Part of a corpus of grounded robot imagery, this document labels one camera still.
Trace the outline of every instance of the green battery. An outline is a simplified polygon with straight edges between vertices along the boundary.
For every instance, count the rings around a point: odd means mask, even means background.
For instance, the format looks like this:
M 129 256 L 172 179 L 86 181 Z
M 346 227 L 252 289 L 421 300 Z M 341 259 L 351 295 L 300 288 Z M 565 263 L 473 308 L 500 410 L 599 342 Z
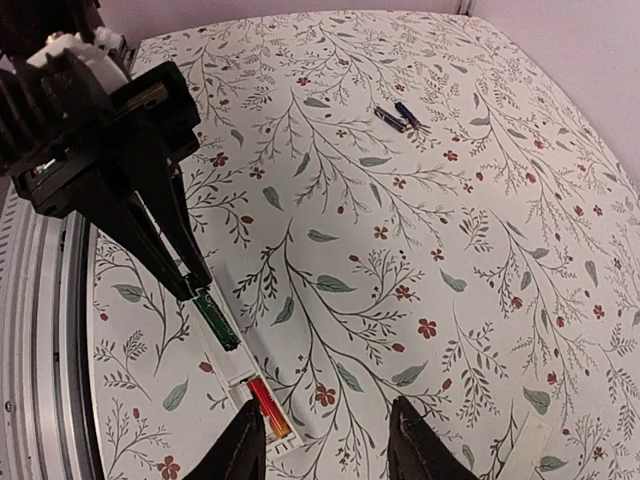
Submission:
M 240 339 L 231 328 L 231 325 L 229 325 L 227 319 L 224 318 L 220 307 L 216 305 L 209 292 L 204 288 L 198 289 L 193 303 L 196 304 L 196 308 L 204 317 L 222 348 L 227 352 L 235 350 L 240 345 Z

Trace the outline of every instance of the orange battery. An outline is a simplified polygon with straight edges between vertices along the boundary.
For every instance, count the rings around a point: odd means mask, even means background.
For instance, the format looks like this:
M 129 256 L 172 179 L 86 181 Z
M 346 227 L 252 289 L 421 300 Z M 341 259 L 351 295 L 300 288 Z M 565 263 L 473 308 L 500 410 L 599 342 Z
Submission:
M 260 402 L 260 410 L 262 414 L 269 419 L 273 433 L 278 438 L 286 437 L 291 433 L 289 424 L 280 413 L 280 409 L 276 402 L 271 398 L 269 390 L 260 377 L 256 377 L 249 383 L 249 389 L 255 394 L 258 402 Z

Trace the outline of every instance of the white wall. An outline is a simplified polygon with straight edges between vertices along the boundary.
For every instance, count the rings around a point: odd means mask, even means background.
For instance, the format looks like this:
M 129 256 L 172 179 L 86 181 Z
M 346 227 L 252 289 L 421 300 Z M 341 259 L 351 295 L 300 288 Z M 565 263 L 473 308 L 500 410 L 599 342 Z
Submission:
M 477 0 L 571 97 L 640 186 L 640 1 Z
M 453 13 L 458 0 L 100 0 L 105 24 L 129 42 L 239 18 L 349 9 Z

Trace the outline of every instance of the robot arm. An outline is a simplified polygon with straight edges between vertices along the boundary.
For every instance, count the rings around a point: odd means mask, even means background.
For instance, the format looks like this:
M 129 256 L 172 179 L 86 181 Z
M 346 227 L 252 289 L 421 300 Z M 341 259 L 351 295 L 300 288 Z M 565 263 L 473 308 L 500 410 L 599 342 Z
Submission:
M 81 32 L 48 35 L 35 52 L 31 39 L 11 35 L 25 23 L 16 21 L 21 14 L 3 12 L 13 29 L 0 36 L 0 47 L 15 73 L 0 71 L 0 174 L 13 178 L 18 195 L 38 213 L 62 218 L 79 212 L 177 299 L 192 299 L 212 281 L 189 224 L 179 167 L 199 148 L 192 131 L 200 123 L 196 105 L 173 62 L 132 80 L 114 45 L 99 41 L 113 36 L 98 29 L 96 37 L 85 7 L 74 0 L 61 10 L 67 16 L 32 19 L 38 41 L 42 29 Z

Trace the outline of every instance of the floral tablecloth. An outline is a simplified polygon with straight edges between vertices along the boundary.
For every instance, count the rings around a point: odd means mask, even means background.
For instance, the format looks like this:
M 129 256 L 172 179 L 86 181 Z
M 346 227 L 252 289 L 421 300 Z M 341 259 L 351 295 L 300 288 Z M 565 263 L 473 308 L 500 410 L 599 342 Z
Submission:
M 150 39 L 136 69 L 165 60 L 203 119 L 193 228 L 306 442 L 269 478 L 384 478 L 398 395 L 482 480 L 528 414 L 553 426 L 537 478 L 640 477 L 638 195 L 517 46 L 342 11 Z M 395 101 L 422 128 L 373 116 Z M 93 269 L 106 475 L 181 478 L 232 415 L 200 320 L 104 236 Z

